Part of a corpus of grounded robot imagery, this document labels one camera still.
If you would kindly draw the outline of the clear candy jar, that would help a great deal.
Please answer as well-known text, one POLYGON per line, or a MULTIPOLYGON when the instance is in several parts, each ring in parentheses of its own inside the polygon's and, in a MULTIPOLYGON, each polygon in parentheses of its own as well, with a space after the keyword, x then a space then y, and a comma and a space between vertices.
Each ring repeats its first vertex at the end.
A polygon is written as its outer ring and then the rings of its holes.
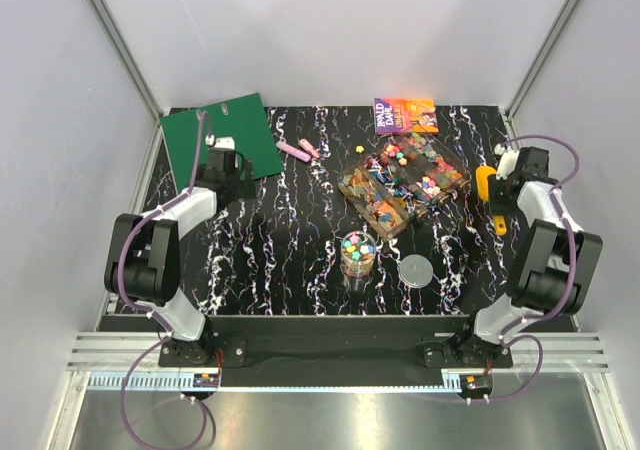
POLYGON ((373 271, 376 253, 375 239, 366 232, 352 231, 343 238, 340 246, 340 269, 347 291, 364 290, 373 271))

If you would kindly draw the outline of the round clear jar lid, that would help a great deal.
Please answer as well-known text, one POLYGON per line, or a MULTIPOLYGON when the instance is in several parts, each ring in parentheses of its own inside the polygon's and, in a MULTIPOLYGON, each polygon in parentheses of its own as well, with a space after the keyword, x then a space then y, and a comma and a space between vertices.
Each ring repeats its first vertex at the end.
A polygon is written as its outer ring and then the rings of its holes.
POLYGON ((433 279, 433 266, 424 256, 411 254, 398 264, 400 280, 411 288, 423 288, 433 279))

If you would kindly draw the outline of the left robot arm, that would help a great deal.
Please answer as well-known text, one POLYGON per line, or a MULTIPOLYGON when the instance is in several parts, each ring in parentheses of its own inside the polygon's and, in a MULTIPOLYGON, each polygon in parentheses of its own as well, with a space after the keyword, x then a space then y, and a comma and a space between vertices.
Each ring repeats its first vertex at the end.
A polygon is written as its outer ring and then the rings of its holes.
POLYGON ((215 356, 214 330, 180 287, 181 239, 229 204, 256 194, 251 160, 228 148, 212 148, 189 185, 174 199, 115 222, 104 273, 107 291, 155 320, 172 345, 196 366, 215 356))

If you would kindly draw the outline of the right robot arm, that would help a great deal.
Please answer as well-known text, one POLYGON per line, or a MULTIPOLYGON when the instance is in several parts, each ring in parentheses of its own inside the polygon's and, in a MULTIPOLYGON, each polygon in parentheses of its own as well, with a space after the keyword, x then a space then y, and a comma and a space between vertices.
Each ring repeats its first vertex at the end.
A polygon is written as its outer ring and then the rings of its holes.
POLYGON ((453 354, 465 366, 498 357, 512 337, 533 323, 574 315, 583 306, 603 241, 585 231, 563 202, 562 183, 549 174, 549 153, 537 147, 495 148, 496 167, 476 170, 479 197, 489 205, 497 232, 521 213, 527 229, 505 291, 471 315, 456 336, 453 354))

